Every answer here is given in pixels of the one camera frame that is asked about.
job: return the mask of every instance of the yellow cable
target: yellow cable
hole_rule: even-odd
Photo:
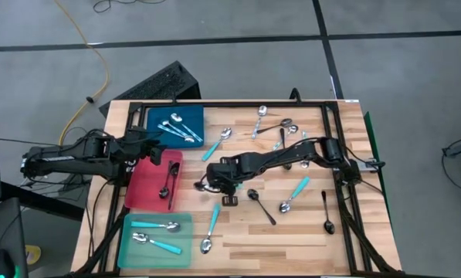
[[[110,70],[108,69],[108,65],[107,65],[107,61],[101,56],[101,54],[98,52],[98,50],[94,49],[90,44],[88,44],[87,40],[86,40],[86,37],[84,36],[83,32],[81,31],[81,29],[79,28],[79,26],[76,24],[76,22],[74,21],[74,19],[69,15],[69,13],[67,12],[67,10],[62,7],[62,5],[59,3],[59,0],[54,0],[55,3],[59,6],[59,8],[62,10],[62,12],[64,14],[66,14],[67,18],[69,18],[69,20],[74,24],[74,27],[76,27],[76,30],[77,32],[80,34],[81,38],[83,39],[83,42],[84,42],[84,45],[93,50],[97,55],[98,57],[100,57],[101,59],[101,62],[103,63],[104,67],[105,67],[105,73],[106,73],[106,78],[105,78],[105,82],[103,83],[102,87],[93,95],[91,96],[91,98],[93,98],[94,101],[98,100],[100,97],[101,97],[101,94],[105,91],[105,89],[107,88],[108,86],[108,83],[110,82]],[[81,107],[79,108],[79,110],[74,114],[74,116],[69,120],[69,122],[67,123],[66,127],[64,127],[64,129],[62,130],[62,133],[60,135],[60,139],[59,139],[59,145],[62,145],[63,143],[63,139],[66,135],[66,132],[67,130],[69,129],[70,125],[73,124],[73,122],[76,120],[76,118],[78,118],[78,116],[81,114],[81,112],[83,112],[84,108],[86,108],[86,106],[88,105],[89,102],[85,102],[83,103],[83,105],[81,105]]]

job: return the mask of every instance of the spoon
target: spoon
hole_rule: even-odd
[[[247,196],[253,201],[257,201],[259,205],[261,205],[261,202],[259,201],[259,193],[254,190],[250,189],[247,191]],[[268,216],[269,221],[271,222],[271,225],[276,225],[275,219],[266,211],[266,209],[261,205],[261,208],[263,209],[264,213],[266,213],[266,216]]]
[[[327,233],[333,235],[335,233],[335,225],[333,225],[333,223],[330,221],[328,217],[328,208],[326,206],[326,192],[323,190],[321,192],[321,195],[323,196],[324,211],[326,212],[326,221],[324,222],[324,229]]]
[[[220,140],[218,140],[218,142],[216,142],[212,148],[209,149],[209,151],[202,156],[202,160],[203,161],[207,161],[208,158],[210,156],[212,156],[213,154],[213,151],[215,151],[215,149],[218,147],[218,145],[220,145],[220,143],[222,143],[223,140],[226,140],[226,139],[229,139],[230,138],[230,135],[232,134],[232,128],[230,127],[225,127],[222,131],[222,134],[220,135]]]
[[[172,113],[170,115],[170,120],[174,123],[177,123],[183,126],[188,133],[190,133],[194,138],[196,138],[197,141],[202,142],[202,139],[196,133],[194,133],[194,131],[191,131],[189,127],[187,127],[185,124],[182,123],[182,117],[177,115],[177,113]]]
[[[220,204],[216,204],[213,209],[213,217],[212,217],[212,222],[209,225],[208,235],[206,236],[206,238],[204,238],[201,241],[200,249],[201,249],[201,253],[203,254],[208,253],[209,250],[212,248],[212,241],[210,237],[212,236],[213,229],[215,228],[215,224],[216,224],[216,219],[218,218],[219,213],[220,213]]]
[[[173,135],[177,135],[177,136],[179,136],[179,137],[184,138],[184,141],[186,141],[186,142],[194,143],[194,138],[191,137],[191,136],[182,136],[182,135],[178,134],[177,132],[171,130],[170,128],[167,128],[167,127],[162,126],[161,124],[159,124],[157,127],[158,127],[159,129],[163,130],[163,131],[167,131],[167,132],[169,132],[169,133],[171,133],[171,134],[173,134]]]
[[[173,161],[168,162],[168,171],[167,171],[167,178],[165,179],[165,185],[160,189],[160,192],[158,192],[158,196],[160,196],[160,198],[167,198],[168,193],[170,193],[170,191],[168,190],[167,183],[168,183],[168,177],[170,177],[170,172],[171,172],[171,168],[173,164],[174,164]]]
[[[307,138],[306,131],[302,131],[302,139],[306,139],[306,138]],[[301,161],[300,166],[304,169],[309,168],[309,161]]]
[[[171,201],[174,199],[174,187],[175,187],[175,180],[177,179],[178,169],[181,167],[181,164],[175,162],[174,165],[170,169],[171,175],[171,194],[170,194],[170,201],[168,201],[168,210],[171,209]]]
[[[283,129],[283,127],[280,128],[280,138],[282,138],[282,146],[285,149],[285,130]],[[285,170],[289,171],[290,169],[292,169],[292,164],[290,164],[290,163],[285,164],[283,166],[283,168],[285,168]]]
[[[292,200],[294,200],[299,195],[299,193],[302,191],[302,189],[304,189],[306,187],[307,183],[309,183],[309,177],[303,178],[302,181],[299,183],[299,186],[297,186],[297,188],[295,188],[295,191],[293,192],[292,196],[290,196],[290,198],[288,198],[288,200],[286,200],[286,201],[284,201],[284,202],[282,202],[280,204],[280,207],[279,207],[280,212],[285,213],[285,212],[288,212],[290,210],[290,202]]]
[[[256,123],[256,126],[254,127],[254,131],[253,131],[253,135],[252,135],[252,139],[256,139],[256,136],[258,134],[258,128],[259,128],[259,124],[261,124],[261,117],[264,117],[266,116],[266,112],[268,111],[268,108],[264,105],[260,106],[259,109],[258,109],[258,121]]]
[[[169,232],[178,232],[181,230],[180,224],[176,222],[169,222],[168,224],[158,224],[158,223],[149,223],[149,222],[131,222],[131,227],[133,228],[166,228]]]
[[[277,124],[276,126],[268,127],[268,128],[262,129],[262,130],[258,130],[256,133],[261,134],[261,133],[263,133],[265,131],[269,131],[270,129],[275,128],[275,127],[289,127],[291,124],[292,124],[292,119],[290,119],[290,118],[283,119],[280,122],[280,124]]]
[[[140,243],[140,244],[145,244],[146,242],[149,242],[153,245],[156,245],[160,248],[163,248],[169,252],[172,252],[172,253],[175,253],[177,255],[180,255],[182,253],[182,249],[178,248],[178,247],[175,247],[175,246],[171,246],[167,243],[162,243],[162,242],[156,242],[154,241],[153,239],[150,239],[149,236],[147,234],[144,234],[142,232],[135,232],[132,234],[132,239],[134,239],[136,242]]]
[[[299,130],[299,127],[297,125],[291,125],[289,126],[289,132],[286,133],[287,137],[291,134],[295,134]],[[282,144],[282,142],[278,141],[276,144],[273,146],[273,150],[276,151],[276,149]]]

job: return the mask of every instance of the black spoon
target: black spoon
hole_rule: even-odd
[[[175,187],[175,180],[177,179],[178,176],[178,169],[181,167],[181,164],[178,162],[175,162],[171,169],[170,169],[170,175],[172,178],[171,181],[171,194],[170,194],[170,201],[168,201],[168,210],[171,208],[171,201],[174,199],[174,187]]]
[[[323,196],[324,211],[326,212],[326,221],[324,222],[324,229],[327,233],[333,235],[335,233],[335,225],[333,225],[333,223],[328,218],[328,208],[326,206],[326,192],[323,190],[321,192],[321,195]]]
[[[282,138],[282,146],[283,148],[285,148],[285,129],[282,127],[280,128],[280,137]],[[290,169],[292,169],[292,164],[285,164],[283,166],[283,168],[285,168],[285,170],[289,171]]]
[[[269,131],[270,129],[275,128],[275,127],[289,127],[291,124],[292,124],[292,119],[290,119],[290,118],[283,119],[280,122],[280,124],[277,124],[276,126],[272,126],[272,127],[264,128],[262,130],[258,130],[257,134],[261,134],[261,133],[263,133],[265,131]]]
[[[247,191],[247,195],[251,200],[257,201],[259,205],[261,205],[261,202],[259,201],[259,194],[256,190],[250,189]],[[266,216],[268,216],[269,221],[271,222],[271,225],[276,225],[275,219],[266,211],[266,209],[261,205],[261,208],[263,209],[264,213],[266,213]]]
[[[168,177],[170,177],[170,171],[173,164],[173,161],[168,162],[168,171],[167,178],[165,179],[165,185],[160,189],[160,192],[158,193],[158,196],[160,196],[160,198],[167,198],[168,193],[170,193],[170,191],[168,190]]]

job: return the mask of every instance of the plastic tray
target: plastic tray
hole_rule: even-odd
[[[168,164],[170,161],[180,163],[178,175],[175,179],[174,190],[172,191],[172,177],[168,177],[168,190],[170,190],[167,198],[160,198],[159,192],[163,188],[168,173]],[[125,195],[125,206],[130,209],[142,209],[152,212],[173,212],[175,202],[177,201],[177,188],[181,179],[182,173],[182,152],[165,150],[161,154],[161,163],[156,166],[152,164],[149,158],[142,159],[136,165],[134,173],[132,173],[131,182],[127,187]],[[174,194],[171,208],[168,209],[170,194]]]
[[[168,232],[165,228],[133,228],[133,221],[167,224],[177,222],[181,229]],[[128,214],[120,242],[120,268],[189,268],[192,256],[192,217],[188,213]],[[134,232],[148,234],[150,239],[182,249],[180,255],[170,253],[153,244],[140,244],[132,239]]]
[[[184,138],[159,129],[157,126],[163,120],[170,119],[172,113],[180,115],[184,120],[183,124],[194,131],[202,139],[202,142],[196,139],[194,143],[185,142]],[[174,126],[190,135],[180,124],[174,124]],[[205,144],[204,108],[201,105],[151,108],[147,111],[146,130],[149,134],[162,131],[163,133],[157,137],[157,140],[170,149],[202,147]]]

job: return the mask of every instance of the concrete floor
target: concrete floor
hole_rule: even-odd
[[[120,5],[96,14],[96,1],[66,2],[90,42],[236,36],[318,35],[308,0],[167,0]],[[320,1],[329,34],[461,30],[461,1]],[[51,1],[0,0],[0,46],[80,43]],[[441,147],[461,138],[461,36],[331,41],[347,99],[359,99],[375,124],[395,241],[408,273],[461,277],[461,191],[446,180]],[[332,99],[320,41],[102,49],[112,80],[103,104],[179,60],[199,81],[202,96]],[[103,82],[89,50],[0,53],[0,137],[56,142],[84,97]],[[44,124],[38,119],[46,117]],[[90,129],[104,119],[90,108],[75,123]],[[67,140],[80,136],[71,133]],[[28,145],[0,143],[2,179],[19,183]],[[461,159],[449,161],[461,183]],[[75,198],[80,190],[67,196]],[[84,196],[78,202],[83,205]],[[33,276],[69,270],[79,224],[28,210],[28,244],[44,249]],[[57,240],[44,240],[42,227]]]

